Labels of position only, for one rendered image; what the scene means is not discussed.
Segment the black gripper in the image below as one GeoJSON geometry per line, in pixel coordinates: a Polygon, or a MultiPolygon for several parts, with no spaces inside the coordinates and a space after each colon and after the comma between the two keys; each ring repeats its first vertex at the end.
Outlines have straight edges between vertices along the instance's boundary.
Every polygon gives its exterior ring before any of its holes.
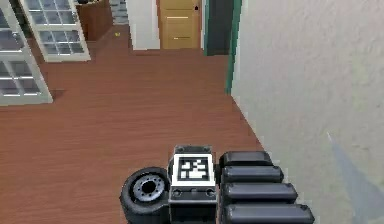
{"type": "Polygon", "coordinates": [[[146,167],[129,176],[119,197],[127,224],[169,224],[169,187],[164,168],[146,167]]]}

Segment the yellow wooden door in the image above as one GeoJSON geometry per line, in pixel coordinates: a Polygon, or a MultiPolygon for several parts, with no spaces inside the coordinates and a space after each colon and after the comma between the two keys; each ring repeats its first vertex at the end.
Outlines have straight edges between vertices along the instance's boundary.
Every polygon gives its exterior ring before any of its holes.
{"type": "Polygon", "coordinates": [[[162,49],[200,47],[202,0],[158,0],[159,38],[162,49]]]}

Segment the brown wooden cabinet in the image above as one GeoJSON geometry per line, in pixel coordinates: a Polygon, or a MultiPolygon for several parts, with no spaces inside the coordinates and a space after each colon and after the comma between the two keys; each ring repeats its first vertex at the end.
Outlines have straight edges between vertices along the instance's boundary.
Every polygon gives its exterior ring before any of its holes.
{"type": "Polygon", "coordinates": [[[76,9],[86,41],[98,41],[112,27],[109,0],[78,4],[76,9]]]}

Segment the green door frame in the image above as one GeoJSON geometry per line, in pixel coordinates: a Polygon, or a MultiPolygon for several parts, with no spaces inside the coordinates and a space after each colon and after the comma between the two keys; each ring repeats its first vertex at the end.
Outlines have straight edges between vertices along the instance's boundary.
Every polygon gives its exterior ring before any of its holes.
{"type": "Polygon", "coordinates": [[[228,56],[227,94],[233,86],[242,3],[243,0],[206,0],[204,3],[203,52],[205,56],[228,56]]]}

